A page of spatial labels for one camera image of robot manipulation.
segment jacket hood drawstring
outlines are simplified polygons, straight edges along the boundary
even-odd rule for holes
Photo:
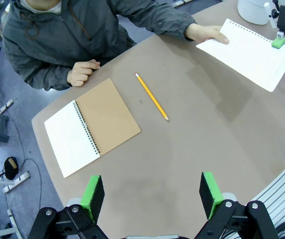
[[[29,25],[28,25],[28,26],[26,27],[26,29],[25,29],[25,36],[26,36],[28,39],[30,39],[30,40],[36,39],[37,36],[38,36],[38,34],[39,34],[39,30],[38,30],[37,25],[36,25],[33,21],[31,21],[27,16],[25,16],[23,12],[20,12],[20,15],[21,15],[22,17],[24,17],[25,20],[27,20],[27,21],[29,22]],[[30,36],[30,35],[28,35],[28,30],[30,30],[32,27],[35,27],[35,29],[36,29],[36,34],[35,34],[35,36]]]
[[[81,26],[81,28],[83,29],[85,35],[87,36],[87,38],[91,41],[92,37],[88,34],[88,32],[86,31],[86,29],[84,28],[83,24],[81,24],[81,22],[77,19],[77,16],[75,15],[75,13],[73,12],[72,6],[71,6],[71,2],[68,1],[68,9],[71,12],[72,16],[75,18],[75,20],[77,21],[77,23]]]
[[[70,1],[68,1],[68,9],[69,9],[69,11],[71,12],[72,16],[75,18],[76,22],[81,26],[81,28],[82,28],[83,32],[85,33],[85,35],[87,36],[87,38],[88,38],[89,40],[92,40],[92,37],[88,34],[88,32],[87,32],[87,30],[85,29],[85,27],[83,26],[83,24],[78,20],[77,16],[75,15],[75,13],[74,13],[74,11],[73,11],[73,8],[72,8],[72,6],[71,6]],[[36,39],[36,38],[38,37],[38,34],[39,34],[39,30],[38,30],[37,25],[36,25],[33,21],[31,21],[27,16],[25,16],[24,13],[20,12],[20,15],[21,15],[22,17],[24,17],[25,20],[27,20],[27,21],[29,22],[29,25],[28,25],[28,26],[26,27],[26,29],[25,29],[25,36],[26,36],[28,39],[30,39],[30,40]],[[36,29],[36,34],[35,34],[34,36],[30,36],[30,35],[28,34],[28,31],[29,31],[32,27],[35,27],[35,29]]]

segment dark green jacket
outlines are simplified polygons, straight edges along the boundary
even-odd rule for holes
[[[155,0],[62,0],[60,15],[34,14],[12,0],[3,29],[6,55],[32,87],[67,89],[67,73],[76,62],[95,59],[104,65],[134,45],[117,14],[181,39],[195,22]]]

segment hand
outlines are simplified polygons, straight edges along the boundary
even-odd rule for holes
[[[219,32],[220,29],[220,26],[200,26],[193,23],[187,27],[185,36],[197,43],[214,38],[221,43],[228,44],[229,39]]]
[[[82,86],[88,80],[88,77],[93,74],[93,70],[100,68],[100,64],[96,60],[76,62],[73,69],[68,72],[67,82],[72,86]]]

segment white notebook page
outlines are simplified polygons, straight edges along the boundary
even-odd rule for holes
[[[197,47],[272,92],[285,73],[285,44],[274,48],[271,40],[229,19],[220,32],[229,38],[229,44],[211,39]]]
[[[64,178],[99,158],[73,102],[45,121],[45,128]]]

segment person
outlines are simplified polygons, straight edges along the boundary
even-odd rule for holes
[[[6,55],[32,87],[82,86],[93,71],[135,45],[117,15],[156,34],[203,42],[228,39],[156,0],[11,0],[3,27]]]

